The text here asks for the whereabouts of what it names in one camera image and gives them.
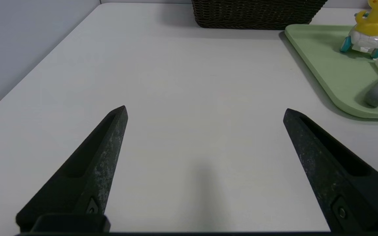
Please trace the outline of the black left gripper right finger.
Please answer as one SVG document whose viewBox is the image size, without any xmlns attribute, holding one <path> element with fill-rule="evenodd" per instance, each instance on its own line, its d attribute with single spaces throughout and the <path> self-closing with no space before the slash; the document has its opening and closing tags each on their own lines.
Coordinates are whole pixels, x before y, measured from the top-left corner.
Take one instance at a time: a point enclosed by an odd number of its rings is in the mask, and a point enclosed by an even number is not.
<svg viewBox="0 0 378 236">
<path fill-rule="evenodd" d="M 305 114 L 283 123 L 333 233 L 378 233 L 378 172 Z"/>
</svg>

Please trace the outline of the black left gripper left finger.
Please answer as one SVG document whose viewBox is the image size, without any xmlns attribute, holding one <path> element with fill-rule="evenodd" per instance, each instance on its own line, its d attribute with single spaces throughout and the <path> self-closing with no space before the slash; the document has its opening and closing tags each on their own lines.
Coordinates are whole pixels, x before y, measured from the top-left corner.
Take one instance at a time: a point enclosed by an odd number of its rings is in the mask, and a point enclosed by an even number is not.
<svg viewBox="0 0 378 236">
<path fill-rule="evenodd" d="M 17 213 L 21 230 L 109 230 L 104 212 L 128 121 L 109 112 Z"/>
</svg>

